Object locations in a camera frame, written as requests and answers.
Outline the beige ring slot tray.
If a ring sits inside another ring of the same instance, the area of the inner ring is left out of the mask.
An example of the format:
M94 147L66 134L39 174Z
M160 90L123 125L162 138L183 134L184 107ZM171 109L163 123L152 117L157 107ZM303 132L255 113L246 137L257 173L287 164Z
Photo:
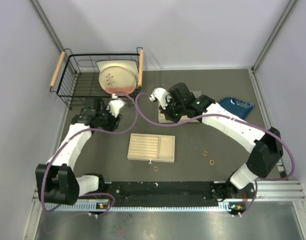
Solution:
M174 163L175 136L132 133L130 135L127 159Z

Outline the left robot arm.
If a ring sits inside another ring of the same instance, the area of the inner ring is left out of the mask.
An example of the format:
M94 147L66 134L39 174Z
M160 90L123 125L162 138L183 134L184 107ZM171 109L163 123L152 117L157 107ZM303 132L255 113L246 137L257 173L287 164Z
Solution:
M77 199L90 193L95 198L105 195L106 186L100 174L76 177L73 169L86 144L96 130L113 132L121 120L120 110L125 105L116 98L103 104L99 98L90 98L80 113L72 118L68 133L59 149L45 164L36 168L39 199L43 203L73 205Z

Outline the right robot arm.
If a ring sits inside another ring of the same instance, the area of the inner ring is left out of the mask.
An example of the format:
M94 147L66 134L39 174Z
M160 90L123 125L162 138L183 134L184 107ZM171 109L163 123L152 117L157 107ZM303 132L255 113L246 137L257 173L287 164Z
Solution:
M257 178L266 178L283 156L280 132L275 128L257 129L225 110L214 99L200 95L196 97L187 85L177 83L170 89L157 88L151 100L159 102L159 110L168 121L177 123L183 116L194 118L211 126L239 143L250 153L248 160L227 180L226 192L237 198L245 187Z

